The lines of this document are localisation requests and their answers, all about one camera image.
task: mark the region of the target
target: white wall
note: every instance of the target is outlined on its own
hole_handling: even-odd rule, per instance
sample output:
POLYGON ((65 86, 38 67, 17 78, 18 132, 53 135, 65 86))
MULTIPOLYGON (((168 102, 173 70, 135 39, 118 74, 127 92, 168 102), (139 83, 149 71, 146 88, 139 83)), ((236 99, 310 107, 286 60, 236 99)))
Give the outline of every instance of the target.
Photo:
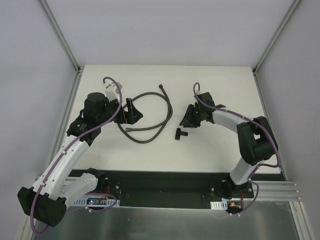
POLYGON ((255 67, 293 0, 48 0, 81 66, 255 67))
POLYGON ((320 239, 320 1, 302 1, 258 73, 288 179, 320 239))
POLYGON ((17 193, 45 168, 75 72, 36 0, 2 0, 0 34, 0 239, 12 240, 17 193))

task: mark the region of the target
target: t-shaped connector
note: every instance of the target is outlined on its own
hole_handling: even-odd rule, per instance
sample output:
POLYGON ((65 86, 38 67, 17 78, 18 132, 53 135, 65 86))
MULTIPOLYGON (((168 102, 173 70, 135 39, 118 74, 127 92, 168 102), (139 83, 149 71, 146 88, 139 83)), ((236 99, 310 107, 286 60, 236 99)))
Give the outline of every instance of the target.
POLYGON ((177 128, 175 131, 175 140, 180 140, 180 136, 188 136, 188 133, 186 131, 181 131, 181 128, 177 128))

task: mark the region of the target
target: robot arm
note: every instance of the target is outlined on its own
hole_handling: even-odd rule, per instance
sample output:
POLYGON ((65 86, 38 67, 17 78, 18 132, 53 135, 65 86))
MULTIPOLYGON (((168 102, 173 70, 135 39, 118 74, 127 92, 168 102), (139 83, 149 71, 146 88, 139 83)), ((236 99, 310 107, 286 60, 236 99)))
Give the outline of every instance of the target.
MULTIPOLYGON (((215 105, 209 92, 197 95, 199 99, 209 106, 225 109, 224 105, 215 105)), ((215 188, 215 193, 225 199, 231 199, 235 192, 247 187, 248 179, 254 174, 257 167, 270 159, 275 151, 265 133, 253 123, 228 111, 213 110, 203 106, 198 101, 190 104, 180 123, 185 128, 200 127, 201 121, 218 124, 235 132, 238 135, 241 158, 235 168, 227 175, 224 182, 215 188)), ((253 121, 262 125, 271 135, 276 147, 277 143, 268 120, 259 116, 253 121)))
MULTIPOLYGON (((97 127, 110 119, 119 107, 119 92, 116 85, 114 83, 106 84, 105 79, 103 85, 106 96, 100 92, 93 92, 87 96, 84 101, 84 109, 70 124, 66 132, 67 136, 50 165, 32 187, 22 187, 17 195, 24 213, 30 216, 36 192, 42 188, 36 200, 33 216, 51 227, 56 226, 62 220, 67 208, 77 199, 91 191, 103 191, 103 186, 106 185, 106 176, 101 171, 90 168, 76 181, 63 186, 79 158, 101 133, 101 128, 97 127), (95 130, 83 135, 93 128, 95 130), (71 147, 66 150, 66 147, 71 143, 73 143, 71 147), (45 177, 58 158, 61 158, 60 161, 44 183, 45 177)), ((126 99, 126 103, 128 111, 124 111, 121 106, 113 120, 115 123, 134 124, 143 117, 142 113, 134 107, 130 98, 126 99)))

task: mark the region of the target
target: black cable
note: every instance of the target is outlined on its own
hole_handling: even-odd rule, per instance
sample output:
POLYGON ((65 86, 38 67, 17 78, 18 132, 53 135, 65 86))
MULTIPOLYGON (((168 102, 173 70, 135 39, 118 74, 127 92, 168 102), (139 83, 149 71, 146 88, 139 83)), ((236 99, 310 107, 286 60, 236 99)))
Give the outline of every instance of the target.
POLYGON ((132 102, 134 102, 135 100, 143 97, 143 96, 147 96, 147 95, 156 95, 156 96, 159 96, 161 98, 163 98, 166 103, 168 104, 168 112, 167 112, 167 115, 166 115, 166 118, 164 121, 160 122, 159 124, 157 125, 154 125, 154 126, 149 126, 149 127, 144 127, 144 128, 126 128, 125 130, 122 128, 122 126, 118 123, 118 127, 119 129, 121 130, 121 132, 123 132, 123 134, 129 138, 130 140, 134 141, 135 143, 138 143, 138 144, 147 144, 147 143, 150 143, 152 142, 153 140, 155 140, 159 134, 163 131, 163 129, 165 128, 167 122, 170 120, 170 118, 172 117, 172 114, 173 114, 173 109, 172 109, 172 106, 171 106, 171 103, 170 103, 170 99, 166 93, 166 91, 164 90, 164 87, 162 86, 162 84, 159 85, 159 88, 161 89, 161 91, 163 92, 163 95, 161 95, 160 93, 158 92, 145 92, 145 93, 142 93, 136 97, 134 97, 132 99, 132 102), (160 127, 159 131, 150 139, 148 140, 137 140, 135 138, 133 138, 132 136, 130 136, 127 132, 138 132, 138 131, 148 131, 148 130, 151 130, 151 129, 156 129, 160 127))

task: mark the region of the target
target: metal bracket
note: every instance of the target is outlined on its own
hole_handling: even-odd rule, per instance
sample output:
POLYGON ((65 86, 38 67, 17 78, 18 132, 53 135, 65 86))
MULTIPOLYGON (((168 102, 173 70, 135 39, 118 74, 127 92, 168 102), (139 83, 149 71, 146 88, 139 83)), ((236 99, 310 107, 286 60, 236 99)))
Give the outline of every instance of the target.
POLYGON ((210 206, 212 210, 227 210, 228 203, 226 200, 223 201, 212 201, 210 202, 210 206))
MULTIPOLYGON (((106 199, 106 200, 102 200, 100 201, 100 205, 88 205, 87 204, 87 200, 88 199, 94 199, 94 198, 98 198, 99 196, 97 195, 86 195, 83 196, 82 198, 78 199, 77 201, 74 202, 74 204, 72 204, 72 207, 95 207, 95 208, 106 208, 111 206, 112 204, 115 203, 114 199, 106 199)), ((116 201, 116 204, 113 207, 119 207, 120 206, 120 200, 116 201)))
POLYGON ((301 194, 293 181, 256 181, 259 185, 257 201, 301 202, 301 194))

